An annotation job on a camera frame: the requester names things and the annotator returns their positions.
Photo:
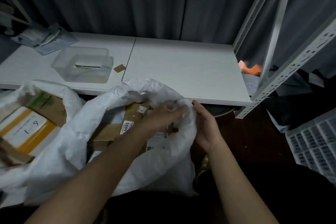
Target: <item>white plastic crate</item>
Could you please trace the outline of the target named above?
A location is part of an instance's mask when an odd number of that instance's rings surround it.
[[[336,108],[286,132],[297,164],[324,175],[336,187]]]

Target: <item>hand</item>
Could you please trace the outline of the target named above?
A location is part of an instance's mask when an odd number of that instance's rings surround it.
[[[188,107],[185,105],[174,111],[172,109],[173,106],[171,104],[163,103],[137,124],[138,129],[145,134],[146,139],[153,137],[156,132],[172,124],[174,120],[187,112]]]
[[[197,112],[196,142],[209,153],[213,147],[216,147],[218,142],[223,140],[223,137],[219,131],[215,117],[212,116],[211,113],[198,101],[194,100],[192,103]]]

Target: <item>left hand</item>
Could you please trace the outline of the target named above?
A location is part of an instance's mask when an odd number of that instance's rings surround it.
[[[140,131],[144,132],[148,139],[153,137],[160,129],[167,127],[174,120],[181,117],[187,110],[188,107],[185,105],[172,111],[169,103],[163,103],[149,115],[145,116],[134,127],[137,127]]]

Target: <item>right hand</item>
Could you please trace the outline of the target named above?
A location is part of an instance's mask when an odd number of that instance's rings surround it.
[[[218,142],[223,140],[219,131],[215,117],[208,112],[203,105],[194,100],[194,109],[197,112],[196,124],[197,135],[196,142],[207,152],[216,147]]]

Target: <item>white shelf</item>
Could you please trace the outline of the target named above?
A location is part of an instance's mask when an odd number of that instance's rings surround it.
[[[201,103],[251,103],[231,45],[137,38],[123,81],[132,78],[152,78]]]
[[[119,66],[120,64],[126,66],[135,41],[135,37],[127,36],[87,33],[72,34],[79,42],[71,46],[108,49],[110,56],[114,58],[113,67]],[[19,47],[0,64],[0,88],[14,90],[19,88],[25,81],[41,79],[67,85],[80,94],[99,95],[120,83],[123,78],[124,71],[116,73],[112,70],[107,83],[66,82],[56,70],[51,67],[51,64],[59,52],[60,51],[56,51],[41,56],[32,48],[27,46]]]

